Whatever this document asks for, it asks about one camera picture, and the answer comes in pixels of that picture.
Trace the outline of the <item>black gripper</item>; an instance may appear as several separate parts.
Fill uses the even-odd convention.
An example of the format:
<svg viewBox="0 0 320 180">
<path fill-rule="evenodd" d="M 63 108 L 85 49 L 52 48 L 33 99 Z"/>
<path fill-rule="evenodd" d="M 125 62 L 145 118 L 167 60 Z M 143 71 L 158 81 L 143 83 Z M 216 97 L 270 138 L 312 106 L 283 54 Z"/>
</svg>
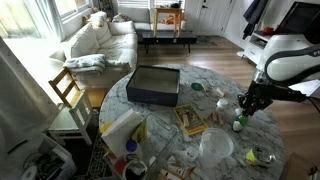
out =
<svg viewBox="0 0 320 180">
<path fill-rule="evenodd" d="M 238 95 L 238 103 L 242 109 L 242 114 L 253 114 L 258 110 L 264 110 L 271 105 L 273 101 L 270 98 L 270 86 L 257 84 L 252 81 L 247 92 L 242 95 Z"/>
</svg>

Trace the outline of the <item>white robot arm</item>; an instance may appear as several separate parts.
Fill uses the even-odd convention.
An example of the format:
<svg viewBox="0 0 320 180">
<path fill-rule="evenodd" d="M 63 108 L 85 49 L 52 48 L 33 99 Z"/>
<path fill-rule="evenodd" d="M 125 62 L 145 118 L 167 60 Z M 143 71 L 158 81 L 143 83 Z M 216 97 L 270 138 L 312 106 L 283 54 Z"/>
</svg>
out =
<svg viewBox="0 0 320 180">
<path fill-rule="evenodd" d="M 320 44 L 303 34 L 273 35 L 267 42 L 251 83 L 238 96 L 244 116 L 264 110 L 274 100 L 303 102 L 308 96 L 291 85 L 319 78 Z"/>
</svg>

